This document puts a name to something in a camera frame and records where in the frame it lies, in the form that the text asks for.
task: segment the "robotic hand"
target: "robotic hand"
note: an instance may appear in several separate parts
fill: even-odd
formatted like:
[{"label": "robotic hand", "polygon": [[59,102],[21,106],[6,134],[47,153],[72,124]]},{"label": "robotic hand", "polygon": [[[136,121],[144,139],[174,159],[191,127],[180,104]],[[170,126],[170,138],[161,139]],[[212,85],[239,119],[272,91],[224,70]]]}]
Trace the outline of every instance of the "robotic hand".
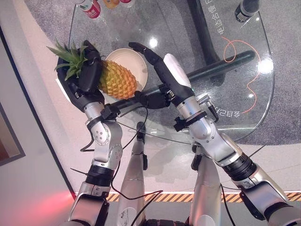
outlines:
[{"label": "robotic hand", "polygon": [[58,78],[70,101],[84,112],[86,122],[95,141],[94,158],[72,206],[68,222],[64,226],[103,226],[108,214],[110,184],[114,170],[122,156],[121,127],[114,121],[118,109],[104,107],[104,97],[97,88],[102,65],[98,51],[85,41],[86,58],[79,78],[75,76],[65,81],[67,68],[57,70]]},{"label": "robotic hand", "polygon": [[233,140],[220,133],[214,121],[202,111],[200,104],[206,103],[216,117],[215,121],[218,120],[208,96],[196,100],[191,84],[175,57],[166,54],[162,59],[152,50],[135,42],[129,43],[129,46],[144,54],[161,81],[170,89],[168,93],[171,102],[183,117],[176,119],[175,129],[179,131],[189,128],[190,135],[203,146],[206,155],[222,167],[241,189],[240,196],[252,215],[260,220],[266,219],[269,226],[301,225],[300,210],[288,204],[282,189]]}]

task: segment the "floor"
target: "floor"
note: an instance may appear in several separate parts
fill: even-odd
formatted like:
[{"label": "floor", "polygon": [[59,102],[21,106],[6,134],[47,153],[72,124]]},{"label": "floor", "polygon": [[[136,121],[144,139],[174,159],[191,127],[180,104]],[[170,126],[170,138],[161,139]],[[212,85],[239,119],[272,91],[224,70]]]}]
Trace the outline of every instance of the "floor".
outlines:
[{"label": "floor", "polygon": [[[63,8],[64,20],[61,14],[56,16],[48,14],[47,19],[39,20],[36,17],[37,13],[44,16],[45,11],[37,10],[35,6],[38,1],[25,2],[27,5],[17,0],[3,2],[0,8],[0,25],[29,96],[67,177],[77,191],[84,176],[70,170],[70,167],[87,171],[93,158],[92,153],[79,152],[79,149],[89,141],[84,125],[86,118],[61,93],[53,71],[57,58],[45,47],[53,45],[54,37],[60,41],[68,39],[67,30],[71,23],[73,4],[68,1],[51,3],[43,1],[43,6],[48,8],[49,12],[51,6],[57,9],[56,12]],[[287,13],[279,14],[279,8]],[[299,55],[301,39],[298,36],[301,30],[300,14],[298,0],[268,0],[263,3],[261,16],[275,68],[274,98],[263,124],[241,141],[240,145],[246,154],[251,154],[260,145],[269,144],[254,155],[253,160],[259,163],[284,190],[301,190],[299,89],[301,70],[296,66],[301,63]],[[62,28],[57,29],[58,24],[61,24]],[[45,27],[52,28],[52,32],[45,31]],[[142,119],[140,115],[135,117],[135,121]],[[123,128],[123,132],[122,144],[125,144],[134,132],[126,128]],[[116,187],[121,185],[131,147],[132,144],[124,151],[120,172],[115,181]],[[146,191],[156,189],[193,191],[196,173],[190,169],[193,158],[191,146],[147,137],[146,149],[150,166],[145,172]],[[233,187],[229,177],[221,170],[219,173],[223,185]]]}]

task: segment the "pineapple leaves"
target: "pineapple leaves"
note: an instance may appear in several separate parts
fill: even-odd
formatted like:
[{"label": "pineapple leaves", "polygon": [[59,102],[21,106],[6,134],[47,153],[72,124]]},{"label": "pineapple leaves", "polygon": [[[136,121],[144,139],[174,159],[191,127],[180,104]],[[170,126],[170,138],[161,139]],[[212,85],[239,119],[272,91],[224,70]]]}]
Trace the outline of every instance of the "pineapple leaves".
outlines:
[{"label": "pineapple leaves", "polygon": [[65,81],[68,80],[68,78],[70,78],[71,76],[76,74],[77,69],[76,68],[69,68],[65,77]]},{"label": "pineapple leaves", "polygon": [[53,52],[54,54],[56,54],[57,56],[59,56],[61,59],[65,60],[65,61],[68,61],[68,62],[74,62],[74,57],[73,55],[67,51],[67,50],[64,50],[63,51],[60,51],[58,49],[55,49],[55,48],[51,48],[51,47],[47,47],[51,52]]},{"label": "pineapple leaves", "polygon": [[76,72],[76,78],[79,78],[80,73],[81,73],[81,69],[79,69],[79,70]]},{"label": "pineapple leaves", "polygon": [[66,67],[66,66],[71,66],[71,64],[60,64],[58,66],[55,67],[55,70],[61,67]]},{"label": "pineapple leaves", "polygon": [[74,75],[76,75],[76,78],[79,78],[82,71],[82,66],[84,62],[88,60],[85,58],[85,49],[87,46],[83,45],[82,43],[78,51],[74,43],[72,44],[71,48],[68,48],[66,45],[62,46],[59,44],[57,40],[55,46],[57,49],[51,47],[47,48],[58,57],[68,62],[66,64],[60,64],[56,66],[55,70],[61,67],[69,67],[66,73],[65,81]]},{"label": "pineapple leaves", "polygon": [[76,61],[80,60],[79,54],[77,53],[77,49],[76,49],[74,43],[71,46],[71,53],[72,53],[73,57],[76,59]]}]

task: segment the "glass table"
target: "glass table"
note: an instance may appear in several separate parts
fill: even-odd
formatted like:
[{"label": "glass table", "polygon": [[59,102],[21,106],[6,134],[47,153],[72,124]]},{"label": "glass table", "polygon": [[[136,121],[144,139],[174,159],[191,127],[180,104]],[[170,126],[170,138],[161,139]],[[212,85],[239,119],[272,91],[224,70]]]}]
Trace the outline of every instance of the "glass table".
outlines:
[{"label": "glass table", "polygon": [[[274,73],[260,14],[246,23],[235,19],[240,0],[132,0],[114,9],[102,0],[100,16],[90,19],[75,6],[70,43],[80,46],[89,40],[103,56],[139,42],[160,56],[173,54],[186,73],[217,61],[231,64],[239,53],[253,52],[253,59],[234,70],[192,82],[197,98],[208,94],[219,114],[217,127],[239,140],[262,122],[271,102]],[[161,84],[153,67],[146,62],[148,80],[144,90]],[[107,103],[114,98],[105,96]],[[143,109],[132,112],[120,122],[135,128],[143,121]],[[187,132],[173,129],[175,107],[149,110],[148,132],[159,137],[191,142]]]}]

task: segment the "silver metal arm segment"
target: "silver metal arm segment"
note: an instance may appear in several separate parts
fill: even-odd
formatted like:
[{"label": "silver metal arm segment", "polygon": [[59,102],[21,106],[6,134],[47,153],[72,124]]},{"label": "silver metal arm segment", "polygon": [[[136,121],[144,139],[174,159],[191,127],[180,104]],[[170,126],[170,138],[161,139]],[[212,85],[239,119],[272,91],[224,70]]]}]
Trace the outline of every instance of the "silver metal arm segment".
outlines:
[{"label": "silver metal arm segment", "polygon": [[79,222],[89,226],[103,226],[107,217],[110,184],[122,156],[122,129],[114,121],[101,122],[102,103],[92,102],[85,106],[90,128],[95,141],[94,158],[87,179],[79,189],[72,206],[69,224]]},{"label": "silver metal arm segment", "polygon": [[[171,67],[179,67],[178,62],[165,63],[168,64],[171,73]],[[183,76],[183,73],[181,76],[175,74],[174,78]],[[203,103],[207,106],[212,105],[207,97],[200,100],[200,104]],[[234,184],[242,190],[241,198],[253,216],[261,220],[266,219],[270,226],[301,225],[300,210],[287,203],[285,193],[276,182],[253,163],[230,137],[218,132],[214,121],[206,117],[195,96],[183,100],[176,107],[183,117],[182,124],[188,125],[192,138],[204,147],[206,154],[222,167]]]}]

